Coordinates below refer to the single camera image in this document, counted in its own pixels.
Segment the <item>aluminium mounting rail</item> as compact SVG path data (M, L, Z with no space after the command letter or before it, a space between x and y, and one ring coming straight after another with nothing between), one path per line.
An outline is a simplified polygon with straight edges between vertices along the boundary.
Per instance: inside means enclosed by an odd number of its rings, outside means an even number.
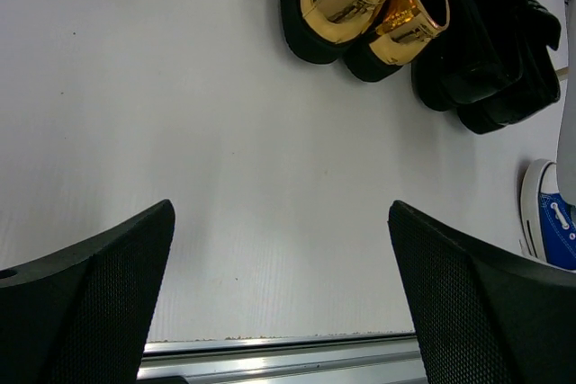
M148 343L139 383L425 383L413 334Z

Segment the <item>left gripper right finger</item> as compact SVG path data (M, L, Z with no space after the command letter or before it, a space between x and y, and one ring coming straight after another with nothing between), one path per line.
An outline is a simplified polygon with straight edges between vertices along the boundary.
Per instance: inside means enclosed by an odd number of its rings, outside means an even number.
M573 383L575 275L403 201L391 244L430 383Z

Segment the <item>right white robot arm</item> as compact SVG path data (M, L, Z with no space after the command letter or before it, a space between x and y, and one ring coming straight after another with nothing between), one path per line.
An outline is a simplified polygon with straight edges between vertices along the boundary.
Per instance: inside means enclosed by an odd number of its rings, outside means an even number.
M569 7L568 43L569 65L557 150L557 182L562 198L575 205L575 0L571 0Z

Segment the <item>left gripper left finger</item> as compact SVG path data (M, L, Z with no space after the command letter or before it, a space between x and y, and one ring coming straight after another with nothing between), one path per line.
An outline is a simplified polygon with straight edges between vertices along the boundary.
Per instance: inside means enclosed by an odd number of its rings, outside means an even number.
M162 200L1 271L3 383L133 383L175 231Z

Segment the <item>black leather shoe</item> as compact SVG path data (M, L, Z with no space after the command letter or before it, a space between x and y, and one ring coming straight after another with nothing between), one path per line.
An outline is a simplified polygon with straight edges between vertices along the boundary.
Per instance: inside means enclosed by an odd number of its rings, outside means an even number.
M457 110L462 124L486 134L517 124L560 99L560 85L548 50L559 47L562 26L537 0L526 0L517 13L519 54L522 60L516 83Z
M412 66L416 95L445 112L517 82L522 72L518 13L527 0L449 0L448 28Z

